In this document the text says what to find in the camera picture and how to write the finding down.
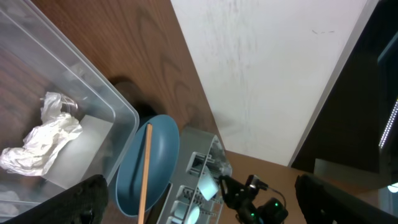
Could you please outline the light blue cup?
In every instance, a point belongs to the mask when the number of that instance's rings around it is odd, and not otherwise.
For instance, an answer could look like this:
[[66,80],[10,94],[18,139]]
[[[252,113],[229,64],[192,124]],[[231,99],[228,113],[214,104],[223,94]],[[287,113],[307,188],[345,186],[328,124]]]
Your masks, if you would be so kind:
[[197,205],[193,205],[189,210],[186,217],[186,224],[196,224],[200,216],[200,208]]

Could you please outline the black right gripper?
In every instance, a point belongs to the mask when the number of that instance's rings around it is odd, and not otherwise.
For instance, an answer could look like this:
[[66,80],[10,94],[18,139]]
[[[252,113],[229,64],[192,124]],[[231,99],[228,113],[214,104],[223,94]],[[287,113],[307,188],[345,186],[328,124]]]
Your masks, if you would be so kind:
[[246,187],[228,175],[219,177],[221,194],[226,206],[236,212],[236,218],[259,218],[253,204],[259,190]]

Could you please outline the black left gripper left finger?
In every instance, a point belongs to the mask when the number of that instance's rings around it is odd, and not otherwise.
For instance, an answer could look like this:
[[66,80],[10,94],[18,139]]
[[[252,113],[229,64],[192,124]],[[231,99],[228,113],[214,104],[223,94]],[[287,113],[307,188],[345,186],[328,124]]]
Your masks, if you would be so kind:
[[100,224],[108,202],[107,181],[96,174],[5,224]]

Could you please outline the dark blue plate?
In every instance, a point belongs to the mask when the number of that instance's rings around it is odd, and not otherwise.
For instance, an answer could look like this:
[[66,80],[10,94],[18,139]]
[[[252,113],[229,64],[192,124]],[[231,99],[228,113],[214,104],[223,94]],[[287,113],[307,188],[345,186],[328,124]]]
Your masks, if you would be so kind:
[[178,160],[180,135],[174,119],[165,114],[143,119],[119,166],[116,177],[109,185],[110,196],[121,213],[127,217],[136,217],[139,214],[148,124],[152,125],[153,130],[146,210],[150,210],[164,194]]

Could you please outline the wooden chopstick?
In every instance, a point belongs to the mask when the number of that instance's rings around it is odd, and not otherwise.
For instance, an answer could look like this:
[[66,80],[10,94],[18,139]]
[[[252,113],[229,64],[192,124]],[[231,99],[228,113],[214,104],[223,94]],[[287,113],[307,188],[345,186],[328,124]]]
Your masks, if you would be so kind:
[[146,142],[145,142],[145,154],[144,154],[144,165],[143,165],[143,173],[142,173],[142,185],[141,185],[141,196],[140,196],[140,204],[139,204],[139,214],[138,214],[138,224],[144,224],[144,215],[146,212],[146,195],[147,195],[147,181],[149,175],[149,166],[150,166],[150,150],[152,144],[152,130],[153,126],[148,124],[146,127]]

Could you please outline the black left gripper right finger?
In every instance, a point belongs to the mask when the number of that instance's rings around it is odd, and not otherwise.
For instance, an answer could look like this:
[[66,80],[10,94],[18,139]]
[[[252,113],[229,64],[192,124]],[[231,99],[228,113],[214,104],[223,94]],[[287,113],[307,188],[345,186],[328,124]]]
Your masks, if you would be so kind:
[[296,178],[295,194],[307,223],[397,223],[397,217],[312,175]]

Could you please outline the white paper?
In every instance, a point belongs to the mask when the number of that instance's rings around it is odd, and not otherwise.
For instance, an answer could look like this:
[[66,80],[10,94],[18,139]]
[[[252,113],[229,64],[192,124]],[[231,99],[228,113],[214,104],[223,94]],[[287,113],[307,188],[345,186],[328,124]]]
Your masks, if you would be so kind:
[[49,171],[62,148],[83,132],[79,120],[62,111],[65,98],[61,93],[46,93],[40,109],[42,124],[23,139],[22,147],[2,151],[1,168],[25,176],[41,176]]

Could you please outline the light blue rice bowl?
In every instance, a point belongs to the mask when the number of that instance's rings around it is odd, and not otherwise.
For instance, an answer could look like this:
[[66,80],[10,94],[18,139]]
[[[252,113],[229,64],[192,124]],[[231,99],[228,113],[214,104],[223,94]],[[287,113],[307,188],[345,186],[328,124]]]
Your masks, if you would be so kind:
[[209,201],[218,192],[218,185],[210,174],[202,174],[198,181],[198,189],[205,200]]

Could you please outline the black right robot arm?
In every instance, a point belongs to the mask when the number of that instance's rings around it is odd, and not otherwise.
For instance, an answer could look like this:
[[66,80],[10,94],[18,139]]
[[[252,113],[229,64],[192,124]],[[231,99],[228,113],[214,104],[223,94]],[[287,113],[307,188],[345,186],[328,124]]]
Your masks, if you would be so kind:
[[[281,201],[272,197],[264,205],[254,206],[260,190],[282,195],[256,175],[250,175],[245,184],[221,175],[219,183],[224,203],[236,211],[240,223],[283,223],[289,215],[285,197]],[[295,195],[307,223],[397,223],[397,217],[312,175],[296,178]]]

